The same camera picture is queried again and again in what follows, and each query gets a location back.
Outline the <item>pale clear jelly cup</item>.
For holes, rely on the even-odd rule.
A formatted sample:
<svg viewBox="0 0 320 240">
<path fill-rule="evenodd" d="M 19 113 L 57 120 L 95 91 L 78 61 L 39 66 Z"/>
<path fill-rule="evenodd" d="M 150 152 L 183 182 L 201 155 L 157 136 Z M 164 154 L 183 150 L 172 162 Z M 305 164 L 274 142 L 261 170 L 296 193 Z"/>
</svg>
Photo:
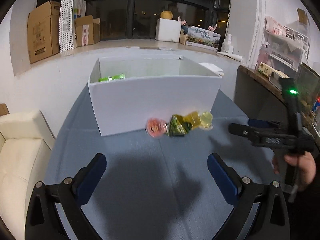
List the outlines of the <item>pale clear jelly cup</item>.
<svg viewBox="0 0 320 240">
<path fill-rule="evenodd" d="M 213 115 L 210 112 L 203 112 L 200 115 L 200 128 L 210 131 L 213 129 Z"/>
</svg>

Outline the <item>yellow jelly cup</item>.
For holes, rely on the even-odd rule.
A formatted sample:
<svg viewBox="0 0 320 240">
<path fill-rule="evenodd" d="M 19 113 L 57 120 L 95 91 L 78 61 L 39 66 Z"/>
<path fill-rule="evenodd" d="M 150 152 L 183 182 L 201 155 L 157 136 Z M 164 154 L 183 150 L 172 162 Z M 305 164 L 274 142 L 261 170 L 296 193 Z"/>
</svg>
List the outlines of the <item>yellow jelly cup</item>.
<svg viewBox="0 0 320 240">
<path fill-rule="evenodd" d="M 191 129 L 196 129 L 201 125 L 200 116 L 198 111 L 193 111 L 188 115 L 183 116 L 183 121 L 191 124 Z"/>
</svg>

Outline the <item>green vegetable snack packet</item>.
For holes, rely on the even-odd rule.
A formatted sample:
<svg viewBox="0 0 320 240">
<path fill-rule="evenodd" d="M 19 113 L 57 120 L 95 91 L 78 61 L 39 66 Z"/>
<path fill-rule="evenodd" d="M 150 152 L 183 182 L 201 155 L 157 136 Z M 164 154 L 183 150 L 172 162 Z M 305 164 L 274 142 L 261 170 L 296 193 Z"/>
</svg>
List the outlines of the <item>green vegetable snack packet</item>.
<svg viewBox="0 0 320 240">
<path fill-rule="evenodd" d="M 181 115 L 173 115 L 168 124 L 167 135 L 170 137 L 183 137 L 192 129 L 192 124 L 183 120 Z"/>
</svg>

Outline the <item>pink jelly cup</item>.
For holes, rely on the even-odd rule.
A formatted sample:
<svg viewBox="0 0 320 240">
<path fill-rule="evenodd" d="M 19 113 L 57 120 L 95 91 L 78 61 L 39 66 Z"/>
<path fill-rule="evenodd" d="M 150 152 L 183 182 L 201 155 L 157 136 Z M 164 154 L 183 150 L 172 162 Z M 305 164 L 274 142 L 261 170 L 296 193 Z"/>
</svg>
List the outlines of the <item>pink jelly cup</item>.
<svg viewBox="0 0 320 240">
<path fill-rule="evenodd" d="M 162 119 L 151 118 L 147 120 L 146 131 L 151 137 L 157 138 L 167 133 L 168 125 Z"/>
</svg>

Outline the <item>green snack packet front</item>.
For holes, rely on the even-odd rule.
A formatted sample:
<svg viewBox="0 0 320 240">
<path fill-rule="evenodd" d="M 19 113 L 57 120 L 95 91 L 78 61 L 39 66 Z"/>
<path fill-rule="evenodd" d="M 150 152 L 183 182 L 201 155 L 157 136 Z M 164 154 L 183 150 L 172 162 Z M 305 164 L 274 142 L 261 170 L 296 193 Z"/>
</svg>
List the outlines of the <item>green snack packet front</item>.
<svg viewBox="0 0 320 240">
<path fill-rule="evenodd" d="M 123 79 L 125 79 L 125 74 L 101 77 L 98 79 L 98 81 L 99 82 L 110 82 L 113 80 L 123 80 Z"/>
</svg>

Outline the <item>dark side table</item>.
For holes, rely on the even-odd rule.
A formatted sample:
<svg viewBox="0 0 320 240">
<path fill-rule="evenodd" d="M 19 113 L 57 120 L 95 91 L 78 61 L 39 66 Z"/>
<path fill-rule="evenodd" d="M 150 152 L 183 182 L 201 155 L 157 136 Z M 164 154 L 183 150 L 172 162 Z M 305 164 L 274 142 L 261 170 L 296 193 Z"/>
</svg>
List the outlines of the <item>dark side table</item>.
<svg viewBox="0 0 320 240">
<path fill-rule="evenodd" d="M 287 125 L 281 91 L 256 70 L 240 65 L 236 75 L 235 104 L 250 118 Z"/>
</svg>

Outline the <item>cream sofa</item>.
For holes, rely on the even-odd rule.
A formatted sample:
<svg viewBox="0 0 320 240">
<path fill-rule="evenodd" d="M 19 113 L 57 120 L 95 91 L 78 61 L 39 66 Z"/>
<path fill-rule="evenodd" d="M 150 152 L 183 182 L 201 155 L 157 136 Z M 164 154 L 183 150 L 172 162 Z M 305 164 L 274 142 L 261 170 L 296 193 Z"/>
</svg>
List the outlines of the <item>cream sofa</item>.
<svg viewBox="0 0 320 240">
<path fill-rule="evenodd" d="M 1 116 L 1 219 L 15 239 L 24 239 L 31 193 L 44 180 L 54 143 L 41 111 Z"/>
</svg>

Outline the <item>blue grey table mat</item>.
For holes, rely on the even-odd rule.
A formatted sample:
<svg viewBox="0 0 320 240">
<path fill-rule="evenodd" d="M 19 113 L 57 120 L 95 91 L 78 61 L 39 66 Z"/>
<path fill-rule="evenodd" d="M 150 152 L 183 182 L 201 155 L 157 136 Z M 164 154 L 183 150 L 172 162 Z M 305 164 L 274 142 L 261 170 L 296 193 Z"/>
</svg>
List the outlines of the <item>blue grey table mat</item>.
<svg viewBox="0 0 320 240">
<path fill-rule="evenodd" d="M 100 135 L 88 88 L 70 110 L 55 141 L 46 184 L 61 183 L 97 153 L 106 171 L 83 211 L 103 239 L 212 239 L 232 210 L 207 168 L 217 153 L 255 183 L 276 180 L 273 151 L 231 135 L 245 113 L 223 92 L 212 107 L 213 129 L 153 138 L 145 130 Z"/>
</svg>

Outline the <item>clear plastic drawer organizer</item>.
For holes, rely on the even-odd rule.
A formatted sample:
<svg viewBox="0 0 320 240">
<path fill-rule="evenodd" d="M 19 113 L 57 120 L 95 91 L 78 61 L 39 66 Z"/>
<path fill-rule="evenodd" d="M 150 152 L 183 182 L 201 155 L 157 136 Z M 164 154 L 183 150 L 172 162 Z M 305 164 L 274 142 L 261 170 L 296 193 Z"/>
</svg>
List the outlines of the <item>clear plastic drawer organizer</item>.
<svg viewBox="0 0 320 240">
<path fill-rule="evenodd" d="M 289 25 L 282 25 L 275 18 L 267 16 L 264 38 L 256 68 L 264 63 L 293 77 L 298 72 L 300 64 L 309 64 L 309 22 L 297 20 Z"/>
</svg>

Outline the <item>white bottle on sill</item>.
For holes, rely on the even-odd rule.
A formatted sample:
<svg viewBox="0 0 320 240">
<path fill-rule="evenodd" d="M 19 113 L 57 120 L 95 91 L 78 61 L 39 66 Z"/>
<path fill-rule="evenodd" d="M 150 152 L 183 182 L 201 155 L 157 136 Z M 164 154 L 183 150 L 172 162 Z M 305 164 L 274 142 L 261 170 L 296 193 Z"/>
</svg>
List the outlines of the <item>white bottle on sill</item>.
<svg viewBox="0 0 320 240">
<path fill-rule="evenodd" d="M 232 41 L 232 35 L 227 34 L 227 36 L 225 37 L 225 40 L 221 46 L 222 53 L 229 53 L 229 54 L 233 53 L 234 47 L 231 45 L 231 41 Z"/>
</svg>

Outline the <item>white open storage box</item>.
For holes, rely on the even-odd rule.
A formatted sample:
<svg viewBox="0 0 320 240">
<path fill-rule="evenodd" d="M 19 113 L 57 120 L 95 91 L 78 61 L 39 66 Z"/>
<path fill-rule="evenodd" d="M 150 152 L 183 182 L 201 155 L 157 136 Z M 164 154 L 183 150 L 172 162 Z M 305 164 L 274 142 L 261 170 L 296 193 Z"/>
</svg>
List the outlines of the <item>white open storage box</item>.
<svg viewBox="0 0 320 240">
<path fill-rule="evenodd" d="M 123 80 L 99 82 L 125 74 Z M 101 136 L 144 129 L 147 120 L 169 121 L 174 114 L 209 112 L 222 77 L 177 54 L 133 55 L 97 59 L 88 79 Z"/>
</svg>

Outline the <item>white foam box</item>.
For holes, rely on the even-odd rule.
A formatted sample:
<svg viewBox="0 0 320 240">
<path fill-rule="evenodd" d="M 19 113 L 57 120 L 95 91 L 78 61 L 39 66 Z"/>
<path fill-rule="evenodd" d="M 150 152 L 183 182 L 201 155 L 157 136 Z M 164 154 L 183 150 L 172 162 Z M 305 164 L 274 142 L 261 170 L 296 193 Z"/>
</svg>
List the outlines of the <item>white foam box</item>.
<svg viewBox="0 0 320 240">
<path fill-rule="evenodd" d="M 180 21 L 159 18 L 156 24 L 155 39 L 157 41 L 178 43 L 180 40 L 180 32 Z"/>
</svg>

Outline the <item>small open cardboard box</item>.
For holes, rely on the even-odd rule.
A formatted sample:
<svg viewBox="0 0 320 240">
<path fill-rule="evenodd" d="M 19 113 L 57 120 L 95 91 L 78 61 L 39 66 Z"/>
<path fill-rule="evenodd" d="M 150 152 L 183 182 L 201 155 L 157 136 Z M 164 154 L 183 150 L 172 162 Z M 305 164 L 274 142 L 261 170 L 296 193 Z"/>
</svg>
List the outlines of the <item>small open cardboard box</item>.
<svg viewBox="0 0 320 240">
<path fill-rule="evenodd" d="M 92 15 L 75 20 L 76 42 L 78 47 L 96 44 L 100 41 L 100 18 Z"/>
</svg>

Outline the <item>tall brown cardboard box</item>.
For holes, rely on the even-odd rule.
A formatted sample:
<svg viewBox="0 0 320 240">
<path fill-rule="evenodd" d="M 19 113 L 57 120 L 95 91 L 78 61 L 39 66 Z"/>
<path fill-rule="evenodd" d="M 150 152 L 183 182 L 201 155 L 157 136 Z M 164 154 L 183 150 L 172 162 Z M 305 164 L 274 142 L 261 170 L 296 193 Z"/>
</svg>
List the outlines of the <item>tall brown cardboard box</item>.
<svg viewBox="0 0 320 240">
<path fill-rule="evenodd" d="M 60 3 L 48 1 L 29 13 L 27 44 L 30 63 L 33 64 L 60 52 Z"/>
</svg>

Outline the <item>dotted white paper bag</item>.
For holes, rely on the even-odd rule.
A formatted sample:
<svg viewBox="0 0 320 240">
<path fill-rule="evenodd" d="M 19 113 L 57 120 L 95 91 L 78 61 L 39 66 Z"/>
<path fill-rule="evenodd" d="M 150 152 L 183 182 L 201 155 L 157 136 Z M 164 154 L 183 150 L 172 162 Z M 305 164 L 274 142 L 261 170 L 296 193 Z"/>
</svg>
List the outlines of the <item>dotted white paper bag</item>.
<svg viewBox="0 0 320 240">
<path fill-rule="evenodd" d="M 85 0 L 61 0 L 59 14 L 60 53 L 77 47 L 75 20 L 85 16 Z"/>
</svg>

